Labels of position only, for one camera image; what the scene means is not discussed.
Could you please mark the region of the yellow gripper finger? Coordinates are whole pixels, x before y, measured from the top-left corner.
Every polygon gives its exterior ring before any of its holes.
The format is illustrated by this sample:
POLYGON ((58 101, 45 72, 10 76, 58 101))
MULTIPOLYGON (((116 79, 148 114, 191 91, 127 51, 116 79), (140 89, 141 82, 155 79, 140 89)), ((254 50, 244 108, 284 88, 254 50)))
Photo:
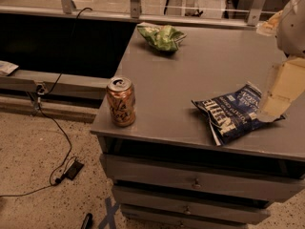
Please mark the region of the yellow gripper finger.
POLYGON ((280 65, 273 65, 267 78, 257 118, 273 122, 280 118, 305 91, 305 59, 290 56, 280 65))
POLYGON ((256 32, 265 36, 276 35, 277 27, 282 15, 282 10, 275 13, 267 21, 257 25, 256 32))

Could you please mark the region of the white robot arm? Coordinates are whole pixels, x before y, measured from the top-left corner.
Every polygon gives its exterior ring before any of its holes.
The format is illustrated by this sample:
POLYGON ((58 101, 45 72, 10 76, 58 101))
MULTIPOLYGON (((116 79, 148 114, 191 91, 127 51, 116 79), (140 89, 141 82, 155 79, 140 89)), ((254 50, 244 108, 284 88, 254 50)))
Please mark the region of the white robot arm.
POLYGON ((305 91, 305 0, 290 0, 259 24, 256 32, 274 35, 277 47, 287 55, 279 66, 273 66, 257 111, 260 121, 273 122, 305 91))

